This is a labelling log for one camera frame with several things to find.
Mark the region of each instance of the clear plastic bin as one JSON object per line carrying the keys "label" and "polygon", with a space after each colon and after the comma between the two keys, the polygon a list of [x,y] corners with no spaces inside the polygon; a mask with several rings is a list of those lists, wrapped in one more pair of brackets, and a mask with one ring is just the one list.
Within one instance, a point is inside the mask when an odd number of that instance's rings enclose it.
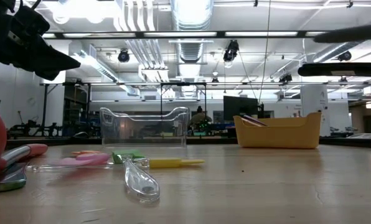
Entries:
{"label": "clear plastic bin", "polygon": [[186,147],[190,110],[174,108],[165,115],[128,115],[100,108],[101,137],[105,147]]}

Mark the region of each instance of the metal frame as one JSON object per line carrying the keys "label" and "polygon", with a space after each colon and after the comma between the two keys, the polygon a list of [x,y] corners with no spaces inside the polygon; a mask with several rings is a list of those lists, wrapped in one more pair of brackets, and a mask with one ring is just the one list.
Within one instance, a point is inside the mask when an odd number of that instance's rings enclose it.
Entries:
{"label": "metal frame", "polygon": [[199,30],[199,31],[134,31],[134,32],[47,32],[46,40],[92,39],[303,39],[314,38],[329,30]]}
{"label": "metal frame", "polygon": [[163,86],[166,86],[166,85],[170,85],[170,86],[191,86],[191,85],[203,85],[205,87],[205,116],[206,116],[206,107],[207,107],[207,104],[206,104],[206,86],[207,84],[206,83],[200,83],[200,82],[179,82],[179,83],[160,83],[161,84],[161,116],[163,115],[163,97],[162,97],[162,91],[163,91]]}
{"label": "metal frame", "polygon": [[[44,86],[44,102],[43,102],[43,118],[42,118],[42,127],[45,126],[45,117],[46,117],[46,107],[47,107],[47,95],[56,87],[56,86],[87,86],[88,87],[88,94],[87,94],[87,123],[89,123],[90,119],[90,102],[91,93],[92,93],[92,86],[120,86],[120,85],[127,85],[127,86],[160,86],[161,93],[163,86],[165,85],[175,85],[175,86],[189,86],[189,85],[203,85],[205,87],[205,111],[207,110],[207,86],[208,85],[255,85],[261,86],[262,82],[235,82],[235,83],[206,83],[206,82],[167,82],[167,83],[41,83],[41,86]],[[263,82],[263,85],[271,85],[271,86],[278,86],[281,83],[273,83],[273,82]],[[371,82],[347,82],[348,85],[371,85]],[[289,82],[287,85],[345,85],[344,82]],[[54,86],[53,89],[49,91],[49,86]],[[161,115],[163,113],[163,98],[161,97]]]}

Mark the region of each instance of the computer monitor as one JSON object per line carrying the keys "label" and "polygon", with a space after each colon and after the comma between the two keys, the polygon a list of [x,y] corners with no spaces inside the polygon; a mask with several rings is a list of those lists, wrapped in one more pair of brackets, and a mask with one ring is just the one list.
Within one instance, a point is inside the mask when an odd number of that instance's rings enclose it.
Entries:
{"label": "computer monitor", "polygon": [[233,116],[258,115],[258,100],[254,98],[224,96],[224,120],[233,121]]}

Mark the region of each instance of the white pillar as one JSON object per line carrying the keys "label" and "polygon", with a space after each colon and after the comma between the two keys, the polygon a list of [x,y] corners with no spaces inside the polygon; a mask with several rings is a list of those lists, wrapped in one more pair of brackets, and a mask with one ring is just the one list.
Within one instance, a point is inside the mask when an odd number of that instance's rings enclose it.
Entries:
{"label": "white pillar", "polygon": [[328,93],[326,85],[303,85],[301,87],[302,115],[321,111],[320,136],[330,136]]}
{"label": "white pillar", "polygon": [[[68,55],[69,44],[71,40],[50,40],[50,44],[55,50],[58,50],[64,54]],[[48,81],[43,79],[43,83],[63,83],[65,82],[66,71],[61,71],[59,75],[53,81]],[[64,86],[50,86],[48,91],[53,89],[47,95],[46,104],[46,118],[45,126],[50,126],[52,123],[57,123],[58,126],[62,125],[63,120],[63,98],[65,87]]]}

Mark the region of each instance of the pillar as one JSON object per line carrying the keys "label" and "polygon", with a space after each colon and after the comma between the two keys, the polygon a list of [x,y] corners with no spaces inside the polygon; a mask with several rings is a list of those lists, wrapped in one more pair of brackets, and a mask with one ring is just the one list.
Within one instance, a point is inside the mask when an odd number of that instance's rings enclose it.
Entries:
{"label": "pillar", "polygon": [[328,93],[326,85],[303,85],[301,87],[302,116],[321,112],[320,136],[330,136]]}

